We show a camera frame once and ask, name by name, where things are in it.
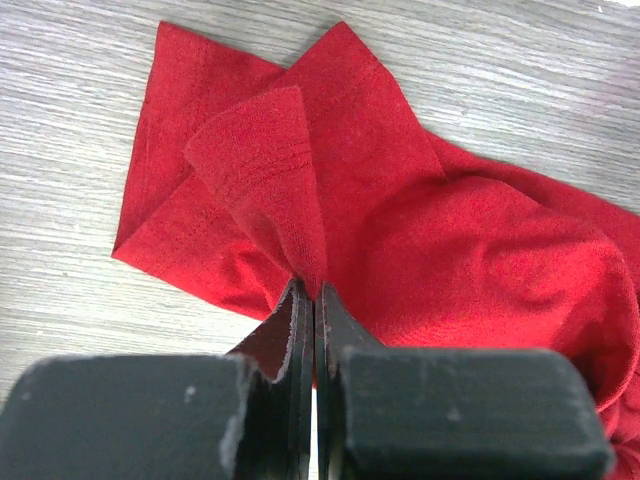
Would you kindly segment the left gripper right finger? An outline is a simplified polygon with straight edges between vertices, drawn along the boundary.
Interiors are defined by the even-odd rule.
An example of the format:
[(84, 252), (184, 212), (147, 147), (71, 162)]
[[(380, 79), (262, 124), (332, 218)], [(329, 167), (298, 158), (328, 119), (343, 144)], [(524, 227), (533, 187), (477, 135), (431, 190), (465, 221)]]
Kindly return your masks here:
[(323, 479), (601, 479), (588, 388), (545, 349), (391, 348), (325, 285), (315, 305)]

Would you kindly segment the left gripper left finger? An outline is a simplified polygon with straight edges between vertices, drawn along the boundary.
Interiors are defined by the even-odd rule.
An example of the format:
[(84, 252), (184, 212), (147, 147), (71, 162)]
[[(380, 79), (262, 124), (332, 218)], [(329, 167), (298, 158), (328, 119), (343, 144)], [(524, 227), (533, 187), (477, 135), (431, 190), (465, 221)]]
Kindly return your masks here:
[(62, 356), (1, 412), (5, 479), (305, 479), (313, 308), (291, 281), (224, 355)]

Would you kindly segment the red t-shirt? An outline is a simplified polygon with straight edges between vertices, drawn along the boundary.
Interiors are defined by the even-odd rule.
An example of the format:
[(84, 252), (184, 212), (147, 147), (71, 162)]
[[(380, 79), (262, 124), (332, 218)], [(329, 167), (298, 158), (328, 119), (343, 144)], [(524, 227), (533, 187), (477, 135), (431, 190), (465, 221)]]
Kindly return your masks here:
[(639, 219), (425, 130), (345, 23), (284, 69), (159, 25), (113, 257), (266, 318), (332, 284), (383, 343), (543, 347), (639, 475)]

